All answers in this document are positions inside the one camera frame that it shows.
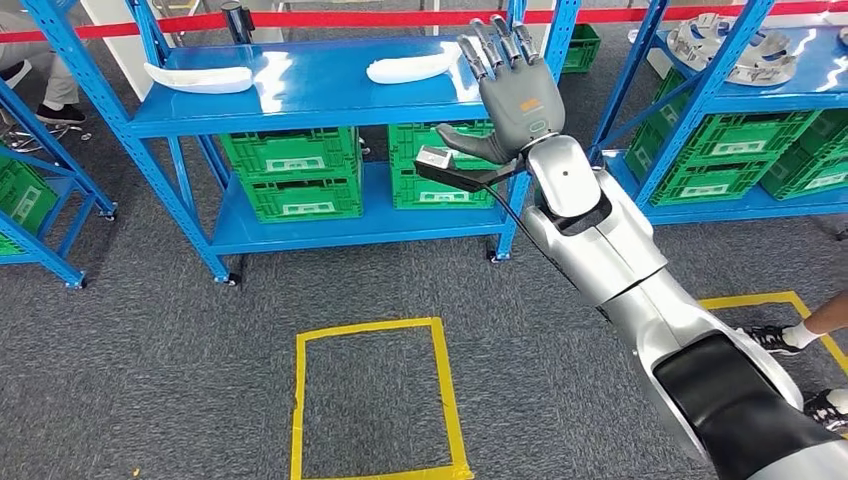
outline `green plastic crate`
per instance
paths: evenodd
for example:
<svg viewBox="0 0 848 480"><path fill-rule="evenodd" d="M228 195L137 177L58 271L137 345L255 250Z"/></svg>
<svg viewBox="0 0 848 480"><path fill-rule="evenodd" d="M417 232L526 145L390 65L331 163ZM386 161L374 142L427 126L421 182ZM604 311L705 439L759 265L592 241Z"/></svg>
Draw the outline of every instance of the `green plastic crate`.
<svg viewBox="0 0 848 480"><path fill-rule="evenodd" d="M361 184L359 177L285 181L242 179L256 218L262 223L360 217Z"/></svg>
<svg viewBox="0 0 848 480"><path fill-rule="evenodd" d="M495 199L486 191L475 193L449 187L439 182L423 179L417 175L392 178L395 208L491 208Z"/></svg>
<svg viewBox="0 0 848 480"><path fill-rule="evenodd" d="M683 76L669 71L655 101L683 83ZM664 139L677 122L690 92L672 99L658 112L648 117L647 123ZM678 161L710 165L710 157L762 157L778 158L816 120L820 111L799 111L758 114L707 115L690 135L678 154ZM659 150L661 142L651 146Z"/></svg>
<svg viewBox="0 0 848 480"><path fill-rule="evenodd" d="M848 156L848 109L823 111L798 137L798 145L817 159Z"/></svg>
<svg viewBox="0 0 848 480"><path fill-rule="evenodd" d="M765 159L720 165L675 165L650 201L661 206L741 198L774 162Z"/></svg>
<svg viewBox="0 0 848 480"><path fill-rule="evenodd" d="M415 173L415 157L422 146L446 148L432 124L389 125L389 163L392 175L392 201L398 209L491 208L495 199L488 192L469 193ZM483 136L492 130L487 121L452 123L458 131ZM497 165L453 151L454 165L463 170L494 170Z"/></svg>
<svg viewBox="0 0 848 480"><path fill-rule="evenodd" d="M362 161L356 128L221 135L233 170L252 179L344 178Z"/></svg>
<svg viewBox="0 0 848 480"><path fill-rule="evenodd" d="M0 157L0 210L35 234L56 205L58 196L32 167ZM0 235L0 255L20 253L17 245Z"/></svg>
<svg viewBox="0 0 848 480"><path fill-rule="evenodd" d="M415 157L421 147L436 147L450 150L453 154L454 165L464 170L494 170L497 165L481 158L474 157L456 150L449 149L442 142L442 137L436 132L438 123L406 123L389 125L389 161L392 168L415 168ZM484 136L492 131L492 124L485 120L468 122L451 122L460 133Z"/></svg>
<svg viewBox="0 0 848 480"><path fill-rule="evenodd" d="M565 64L562 73L586 73L598 55L601 47L601 37L588 24L574 26L571 42L565 54Z"/></svg>
<svg viewBox="0 0 848 480"><path fill-rule="evenodd" d="M0 234L0 257L4 255L16 255L22 253L23 250L9 240L5 235Z"/></svg>
<svg viewBox="0 0 848 480"><path fill-rule="evenodd" d="M763 175L760 185L778 200L848 186L848 155L815 157L795 144Z"/></svg>

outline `sneaker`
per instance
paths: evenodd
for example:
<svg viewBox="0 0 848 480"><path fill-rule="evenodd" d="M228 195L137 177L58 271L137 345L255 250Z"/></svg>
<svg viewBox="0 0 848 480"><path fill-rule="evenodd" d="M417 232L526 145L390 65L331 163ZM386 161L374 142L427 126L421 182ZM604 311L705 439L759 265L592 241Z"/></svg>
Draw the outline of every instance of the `sneaker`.
<svg viewBox="0 0 848 480"><path fill-rule="evenodd" d="M4 82L8 82L20 74L24 70L25 66L26 64L24 62L18 62L6 70L0 71L0 78L2 78Z"/></svg>
<svg viewBox="0 0 848 480"><path fill-rule="evenodd" d="M737 331L747 334L769 353L780 353L781 355L801 353L801 348L793 347L783 340L784 328L786 327L769 325L765 327L744 327L737 329Z"/></svg>
<svg viewBox="0 0 848 480"><path fill-rule="evenodd" d="M848 415L840 413L827 399L830 390L822 390L813 398L804 402L804 414L818 422L824 428L834 432L848 427Z"/></svg>
<svg viewBox="0 0 848 480"><path fill-rule="evenodd" d="M85 121L85 115L73 105L65 105L61 110L39 105L35 118L50 125L77 125Z"/></svg>

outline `person's leg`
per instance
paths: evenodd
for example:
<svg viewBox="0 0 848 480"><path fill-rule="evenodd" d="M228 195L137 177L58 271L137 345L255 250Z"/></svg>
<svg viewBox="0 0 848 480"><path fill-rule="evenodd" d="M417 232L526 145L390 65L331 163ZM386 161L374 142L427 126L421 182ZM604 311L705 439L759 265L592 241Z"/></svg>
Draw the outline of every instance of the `person's leg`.
<svg viewBox="0 0 848 480"><path fill-rule="evenodd" d="M55 53L50 53L50 73L44 101L38 106L35 117L44 123L78 124L85 121L85 115L74 105L79 103L79 87L65 62Z"/></svg>
<svg viewBox="0 0 848 480"><path fill-rule="evenodd" d="M804 413L828 430L848 427L848 390L823 390L804 402Z"/></svg>
<svg viewBox="0 0 848 480"><path fill-rule="evenodd" d="M0 30L38 30L29 14L14 10L0 11ZM0 70L30 59L36 69L48 77L44 102L36 117L45 123L82 123L85 120L73 104L79 103L79 91L67 66L48 42L9 43L0 48Z"/></svg>
<svg viewBox="0 0 848 480"><path fill-rule="evenodd" d="M797 325L790 327L767 325L745 327L741 330L769 352L795 355L813 340L846 326L848 326L848 290L843 290Z"/></svg>

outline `yellow floor tape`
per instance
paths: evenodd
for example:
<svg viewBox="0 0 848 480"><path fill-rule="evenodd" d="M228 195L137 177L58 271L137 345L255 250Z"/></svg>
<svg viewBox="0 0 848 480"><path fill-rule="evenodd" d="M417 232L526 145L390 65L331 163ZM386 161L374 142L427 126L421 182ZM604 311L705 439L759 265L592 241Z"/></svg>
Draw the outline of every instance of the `yellow floor tape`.
<svg viewBox="0 0 848 480"><path fill-rule="evenodd" d="M755 305L763 305L765 303L789 303L798 312L801 318L810 316L810 309L801 301L801 297L794 291L775 292L775 293L757 293L754 295L738 295L735 297L719 297L708 298L701 300L701 305L707 310L717 310L721 308L735 307L752 307ZM839 348L839 345L833 340L830 335L821 337L824 347L830 352L830 355L836 360L836 363L842 368L842 371L848 376L848 358L845 357L845 352Z"/></svg>
<svg viewBox="0 0 848 480"><path fill-rule="evenodd" d="M474 474L471 473L468 460L465 456L465 444L462 441L462 431L459 426L459 414L456 409L456 396L453 391L453 380L451 378L448 348L445 342L442 320L438 317L430 317L343 325L341 327L313 330L297 335L295 409L292 415L291 480L303 480L303 406L306 392L306 342L340 335L414 327L429 327L430 335L433 339L436 372L439 376L439 390L442 396L442 411L445 417L451 465L364 477L325 478L321 480L469 480L474 478Z"/></svg>
<svg viewBox="0 0 848 480"><path fill-rule="evenodd" d="M804 305L801 298L794 291L759 293L754 295L738 295L734 297L708 298L701 300L701 305L708 310L723 308L750 307L766 303L789 303L801 318L810 316L810 309ZM306 392L306 342L319 338L336 337L340 335L351 335L356 333L367 333L385 330L396 330L400 328L429 327L433 339L433 350L436 359L436 371L439 376L439 390L442 396L443 414L448 437L448 447L451 454L451 465L427 468L423 470L411 470L407 472L385 473L360 477L325 478L320 480L469 480L474 478L468 466L465 455L465 444L462 440L462 431L459 425L459 414L456 408L456 397L453 390L450 363L448 361L448 349L445 342L445 333L442 320L438 317L415 318L409 320L392 320L384 322L361 323L356 325L344 325L340 327L313 330L297 335L297 370L295 385L295 409L292 417L292 442L291 442L291 480L303 480L303 406ZM833 341L830 335L821 337L827 351L833 356L843 372L848 375L848 358Z"/></svg>

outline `shelf caster wheel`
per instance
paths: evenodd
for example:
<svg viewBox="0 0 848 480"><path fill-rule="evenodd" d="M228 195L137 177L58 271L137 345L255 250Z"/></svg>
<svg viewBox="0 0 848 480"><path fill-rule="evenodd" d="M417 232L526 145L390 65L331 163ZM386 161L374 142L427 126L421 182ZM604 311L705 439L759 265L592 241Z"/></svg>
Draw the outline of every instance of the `shelf caster wheel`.
<svg viewBox="0 0 848 480"><path fill-rule="evenodd" d="M505 255L505 256L499 257L499 256L498 256L495 252L491 251L491 252L489 252L489 253L487 253L487 254L486 254L486 258L488 258L488 259L489 259L489 261L490 261L493 265L497 265L497 264L499 264L499 263L503 263L503 262L505 262L505 261L509 260L509 255Z"/></svg>
<svg viewBox="0 0 848 480"><path fill-rule="evenodd" d="M231 273L227 277L227 280L225 280L223 282L223 284L228 286L228 287L237 287L237 286L241 285L241 275Z"/></svg>
<svg viewBox="0 0 848 480"><path fill-rule="evenodd" d="M82 289L84 289L85 287L88 286L88 281L85 278L83 278L82 280L80 280L79 285L71 285L69 283L66 283L65 286L72 289L72 290L82 290Z"/></svg>

